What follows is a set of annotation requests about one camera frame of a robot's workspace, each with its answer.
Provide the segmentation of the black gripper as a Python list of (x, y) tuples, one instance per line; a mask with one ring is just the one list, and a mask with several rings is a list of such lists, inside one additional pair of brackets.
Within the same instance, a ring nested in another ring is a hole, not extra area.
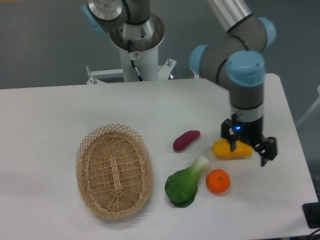
[(278, 154), (277, 139), (273, 136), (263, 137), (263, 119), (243, 122), (238, 120), (238, 115), (233, 113), (231, 120), (226, 119), (221, 124), (221, 138), (227, 140), (230, 151), (237, 148), (237, 140), (253, 146), (260, 155), (260, 166), (264, 167), (268, 161), (273, 161)]

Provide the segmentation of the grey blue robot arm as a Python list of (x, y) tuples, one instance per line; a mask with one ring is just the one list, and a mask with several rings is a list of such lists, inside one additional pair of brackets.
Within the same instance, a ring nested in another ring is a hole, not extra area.
[[(218, 47), (199, 45), (189, 67), (199, 77), (228, 90), (231, 117), (221, 124), (221, 137), (235, 151), (236, 142), (251, 146), (261, 164), (278, 153), (274, 137), (263, 135), (265, 60), (261, 52), (275, 40), (274, 24), (255, 17), (243, 0), (211, 0), (209, 5), (227, 33)], [(81, 8), (94, 31), (109, 34), (121, 53), (126, 82), (157, 81), (158, 57), (151, 51), (164, 39), (163, 22), (148, 0), (90, 0)]]

